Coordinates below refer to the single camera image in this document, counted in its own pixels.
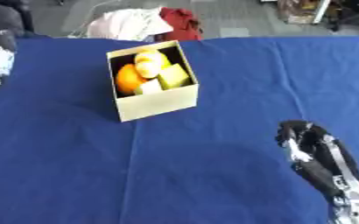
blue tablecloth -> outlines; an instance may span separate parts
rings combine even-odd
[[[278,123],[307,119],[359,164],[359,38],[181,45],[197,108],[120,123],[106,52],[143,43],[20,40],[0,88],[0,224],[325,223]]]

red cloth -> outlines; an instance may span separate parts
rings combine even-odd
[[[160,16],[174,31],[157,35],[157,41],[202,39],[200,22],[190,10],[162,8]]]

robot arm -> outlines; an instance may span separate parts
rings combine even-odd
[[[16,40],[11,31],[0,31],[0,85],[11,73],[16,53]]]
[[[321,192],[330,205],[330,223],[359,224],[359,170],[346,148],[310,122],[280,124],[277,141],[293,170]]]

yellow box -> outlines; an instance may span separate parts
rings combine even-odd
[[[192,83],[188,86],[167,89],[156,94],[123,96],[116,90],[116,74],[125,64],[133,63],[135,55],[145,50],[158,49],[172,64],[179,63],[190,75]],[[167,41],[153,45],[142,45],[107,53],[114,99],[121,122],[127,122],[147,116],[154,116],[179,109],[195,107],[199,91],[199,82],[187,62],[178,41]]]

gray carpet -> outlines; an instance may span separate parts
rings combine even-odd
[[[54,0],[32,0],[36,30],[52,37],[66,37],[80,27],[88,13],[105,0],[66,0],[58,6]],[[276,4],[257,0],[113,0],[91,11],[89,20],[105,11],[156,6],[186,8],[200,19],[204,38],[259,36],[325,36],[359,35],[359,26],[344,25],[339,32],[329,31],[324,24],[286,24],[278,18]]]

